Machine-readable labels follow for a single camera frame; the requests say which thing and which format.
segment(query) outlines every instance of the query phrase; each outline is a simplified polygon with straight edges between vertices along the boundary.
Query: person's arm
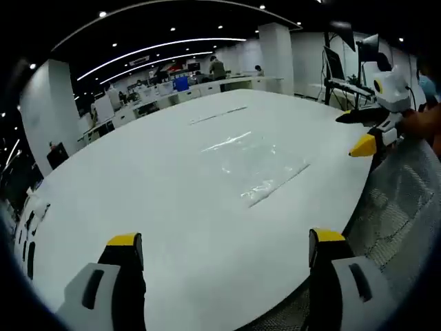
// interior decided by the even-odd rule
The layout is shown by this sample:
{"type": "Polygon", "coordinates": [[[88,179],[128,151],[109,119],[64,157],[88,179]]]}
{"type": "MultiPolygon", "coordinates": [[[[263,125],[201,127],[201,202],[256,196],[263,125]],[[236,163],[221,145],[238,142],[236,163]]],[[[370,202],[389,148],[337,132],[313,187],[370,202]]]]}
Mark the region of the person's arm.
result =
{"type": "Polygon", "coordinates": [[[414,112],[405,117],[399,125],[402,133],[418,138],[429,138],[441,133],[441,104],[426,112],[414,112]]]}

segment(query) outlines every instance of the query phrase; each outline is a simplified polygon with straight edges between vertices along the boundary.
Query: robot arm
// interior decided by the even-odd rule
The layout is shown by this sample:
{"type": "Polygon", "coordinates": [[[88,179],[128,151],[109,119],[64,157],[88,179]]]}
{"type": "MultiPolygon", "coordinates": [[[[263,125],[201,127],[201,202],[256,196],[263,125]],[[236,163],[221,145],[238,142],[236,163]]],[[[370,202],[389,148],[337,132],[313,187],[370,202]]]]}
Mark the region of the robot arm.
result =
{"type": "MultiPolygon", "coordinates": [[[[385,146],[394,143],[406,126],[402,123],[403,113],[410,109],[411,98],[409,87],[399,68],[395,66],[392,71],[375,74],[373,85],[379,106],[373,110],[373,113],[386,110],[387,118],[370,129],[357,142],[349,153],[352,157],[367,157],[377,153],[385,146]]],[[[343,121],[344,116],[349,117],[351,114],[344,114],[337,121],[343,121]]]]}

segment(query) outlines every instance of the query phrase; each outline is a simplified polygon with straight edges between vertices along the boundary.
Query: white pillar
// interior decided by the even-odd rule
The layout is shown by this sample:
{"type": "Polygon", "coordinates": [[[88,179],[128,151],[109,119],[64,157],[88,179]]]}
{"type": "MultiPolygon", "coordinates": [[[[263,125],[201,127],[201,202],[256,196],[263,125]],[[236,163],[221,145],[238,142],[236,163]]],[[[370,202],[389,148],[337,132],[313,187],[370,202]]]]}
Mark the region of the white pillar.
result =
{"type": "Polygon", "coordinates": [[[291,34],[286,26],[269,23],[259,26],[265,76],[283,78],[283,94],[294,95],[294,67],[291,34]]]}
{"type": "Polygon", "coordinates": [[[47,159],[49,142],[63,143],[69,156],[83,146],[77,141],[79,113],[72,94],[69,65],[47,60],[29,80],[20,107],[30,150],[46,177],[52,171],[47,159]]]}

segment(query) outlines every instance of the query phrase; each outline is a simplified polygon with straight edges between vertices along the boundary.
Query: white cabinet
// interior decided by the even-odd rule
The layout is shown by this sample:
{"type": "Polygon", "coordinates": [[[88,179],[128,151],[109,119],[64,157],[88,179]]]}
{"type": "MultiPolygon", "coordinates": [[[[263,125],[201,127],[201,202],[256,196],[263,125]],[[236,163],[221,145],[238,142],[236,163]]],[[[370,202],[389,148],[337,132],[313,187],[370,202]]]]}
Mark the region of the white cabinet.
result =
{"type": "Polygon", "coordinates": [[[205,95],[221,93],[221,86],[219,84],[205,84],[201,85],[199,90],[201,91],[201,96],[204,97],[205,95]]]}
{"type": "Polygon", "coordinates": [[[89,131],[92,127],[92,123],[92,118],[90,116],[90,113],[88,112],[78,120],[78,129],[80,133],[83,134],[84,132],[89,131]]]}
{"type": "Polygon", "coordinates": [[[98,114],[98,123],[103,123],[106,119],[113,117],[114,111],[110,98],[104,94],[101,98],[95,100],[96,113],[98,114]]]}
{"type": "Polygon", "coordinates": [[[178,94],[179,103],[200,97],[201,97],[201,91],[199,89],[186,90],[178,94]]]}
{"type": "Polygon", "coordinates": [[[112,119],[113,126],[119,128],[125,124],[134,121],[136,119],[135,113],[132,109],[121,109],[116,112],[115,117],[112,119]]]}
{"type": "Polygon", "coordinates": [[[265,79],[252,79],[252,89],[257,91],[266,91],[267,90],[267,84],[265,79]]]}

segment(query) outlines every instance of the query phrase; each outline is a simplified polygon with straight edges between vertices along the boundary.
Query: black cable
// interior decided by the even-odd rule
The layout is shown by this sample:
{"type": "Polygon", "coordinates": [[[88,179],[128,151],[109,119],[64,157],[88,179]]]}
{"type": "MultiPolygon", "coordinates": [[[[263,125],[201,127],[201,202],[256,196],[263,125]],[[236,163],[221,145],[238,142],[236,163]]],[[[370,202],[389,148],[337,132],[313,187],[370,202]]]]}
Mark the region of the black cable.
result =
{"type": "Polygon", "coordinates": [[[332,39],[334,39],[335,37],[337,37],[336,33],[334,33],[334,35],[330,38],[329,42],[331,43],[332,39]]]}
{"type": "Polygon", "coordinates": [[[320,96],[320,94],[322,93],[323,90],[323,76],[325,74],[323,74],[323,69],[325,68],[325,50],[322,51],[322,70],[320,72],[320,92],[318,93],[318,96],[316,97],[317,101],[318,101],[318,97],[320,96]]]}
{"type": "Polygon", "coordinates": [[[411,91],[412,98],[413,98],[413,106],[415,107],[415,110],[417,110],[417,109],[416,109],[415,95],[413,94],[413,90],[412,90],[409,86],[407,86],[406,89],[408,89],[408,90],[411,91]]]}
{"type": "Polygon", "coordinates": [[[366,61],[363,62],[363,64],[361,65],[361,72],[362,72],[361,75],[363,76],[363,81],[365,81],[365,83],[366,83],[365,64],[366,64],[366,61]]]}
{"type": "Polygon", "coordinates": [[[337,97],[337,94],[334,92],[334,89],[332,89],[331,93],[334,94],[335,98],[337,99],[338,104],[340,105],[340,109],[343,110],[343,106],[342,106],[342,104],[339,102],[338,97],[337,97]]]}
{"type": "Polygon", "coordinates": [[[350,100],[349,100],[349,98],[347,97],[347,92],[345,92],[345,91],[342,91],[343,92],[343,94],[345,95],[345,97],[346,97],[346,104],[350,104],[351,106],[352,106],[352,108],[355,108],[354,106],[353,106],[353,103],[352,102],[350,102],[350,100]]]}

